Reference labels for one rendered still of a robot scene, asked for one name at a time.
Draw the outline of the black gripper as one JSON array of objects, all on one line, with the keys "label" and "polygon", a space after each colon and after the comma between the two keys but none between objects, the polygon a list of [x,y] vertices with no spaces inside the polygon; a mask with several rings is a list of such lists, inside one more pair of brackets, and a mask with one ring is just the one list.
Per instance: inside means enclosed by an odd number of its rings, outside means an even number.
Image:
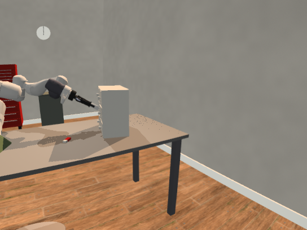
[{"label": "black gripper", "polygon": [[68,99],[71,100],[71,101],[72,101],[73,99],[75,99],[76,101],[78,101],[78,102],[80,102],[80,103],[82,103],[82,104],[85,104],[85,105],[87,105],[88,107],[92,107],[92,108],[94,108],[94,109],[96,109],[96,110],[99,109],[99,106],[97,106],[97,105],[91,103],[90,101],[83,99],[83,98],[80,97],[79,95],[77,96],[77,95],[75,95],[75,94],[76,94],[76,91],[72,90],[71,93],[70,93],[70,95],[69,95],[69,97],[68,97]]}]

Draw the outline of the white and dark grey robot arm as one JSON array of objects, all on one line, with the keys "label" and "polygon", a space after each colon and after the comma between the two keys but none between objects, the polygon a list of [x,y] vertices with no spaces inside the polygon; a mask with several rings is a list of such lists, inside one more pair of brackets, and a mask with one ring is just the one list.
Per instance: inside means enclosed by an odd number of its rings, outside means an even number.
[{"label": "white and dark grey robot arm", "polygon": [[[25,77],[16,75],[13,76],[12,83],[0,81],[0,98],[23,101],[25,92],[29,95],[41,96],[48,89],[50,97],[54,99],[61,97],[60,103],[63,104],[66,97],[68,98],[71,93],[71,88],[66,86],[67,84],[68,81],[64,76],[47,78],[36,83],[27,83]],[[5,110],[5,103],[0,100],[0,135],[2,135]]]}]

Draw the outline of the white chest of drawers with wooden top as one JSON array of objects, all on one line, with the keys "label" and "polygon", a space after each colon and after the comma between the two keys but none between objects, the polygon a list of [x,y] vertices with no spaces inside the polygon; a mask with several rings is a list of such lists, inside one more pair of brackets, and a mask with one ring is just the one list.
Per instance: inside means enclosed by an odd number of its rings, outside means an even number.
[{"label": "white chest of drawers with wooden top", "polygon": [[100,90],[103,138],[129,136],[129,90],[122,86],[107,86]]}]

